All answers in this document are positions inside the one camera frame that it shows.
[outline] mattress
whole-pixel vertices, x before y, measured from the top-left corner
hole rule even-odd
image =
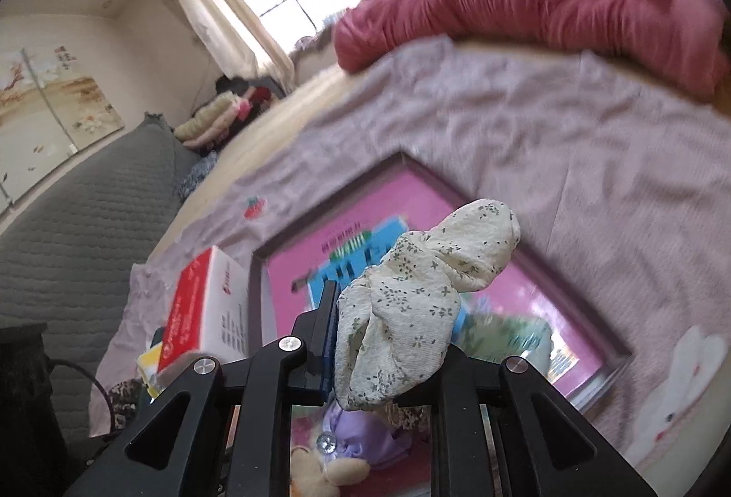
[[[507,43],[469,42],[461,46],[500,50],[511,56],[527,58],[551,58],[559,55],[544,49]],[[630,63],[618,61],[615,66],[631,78],[664,87]],[[243,132],[227,147],[217,168],[185,204],[153,256],[161,254],[189,223],[211,210],[233,182],[258,169],[275,154],[286,150],[296,134],[315,116],[325,109],[336,108],[346,93],[359,86],[362,78],[363,75],[347,76],[337,67],[332,67],[298,89],[285,104],[264,116],[254,127]],[[714,100],[714,105],[719,111],[730,113],[730,99],[731,95],[722,90]],[[701,397],[697,414],[681,431],[675,444],[663,458],[643,470],[643,474],[659,495],[683,495],[708,463],[731,421],[731,408],[728,406],[731,403],[730,379],[731,360],[726,359]]]
[[[94,372],[122,320],[130,268],[173,221],[175,186],[197,159],[147,116],[51,186],[0,236],[0,327],[47,322],[46,354]],[[90,382],[62,367],[51,381],[65,439],[85,438]]]

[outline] black cable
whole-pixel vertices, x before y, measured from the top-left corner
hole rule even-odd
[[[92,384],[96,386],[96,389],[101,392],[101,395],[104,397],[104,401],[107,402],[107,408],[109,409],[109,432],[113,434],[117,430],[117,424],[114,420],[114,408],[112,407],[112,399],[109,397],[109,394],[107,394],[107,390],[105,390],[101,386],[99,381],[93,375],[91,375],[86,369],[81,367],[81,365],[77,365],[76,363],[71,361],[66,361],[65,359],[48,359],[49,372],[53,371],[53,368],[55,368],[57,365],[63,365],[65,367],[78,371],[86,379],[89,379]]]

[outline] gray quilted fabric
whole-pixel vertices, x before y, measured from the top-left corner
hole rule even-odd
[[[197,159],[147,116],[49,188],[0,236],[0,326],[48,322],[46,354],[94,373],[122,320],[129,270],[180,209],[175,188]],[[51,379],[67,441],[86,437],[90,382],[61,367]]]

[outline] metal bolt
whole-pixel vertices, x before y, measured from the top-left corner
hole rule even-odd
[[[206,375],[206,373],[210,373],[214,369],[216,369],[216,362],[208,357],[199,359],[195,362],[195,365],[193,365],[193,371],[195,371],[195,373],[200,373],[200,375]]]
[[[528,362],[523,357],[508,357],[505,360],[505,367],[513,373],[525,373],[528,370]]]
[[[279,348],[283,351],[296,351],[301,346],[302,340],[298,339],[296,336],[285,336],[283,339],[279,340]]]

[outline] white floral fabric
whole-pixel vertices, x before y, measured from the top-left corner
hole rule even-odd
[[[335,394],[344,410],[375,408],[440,367],[459,293],[485,289],[520,241],[503,202],[462,206],[428,232],[402,234],[341,294]]]

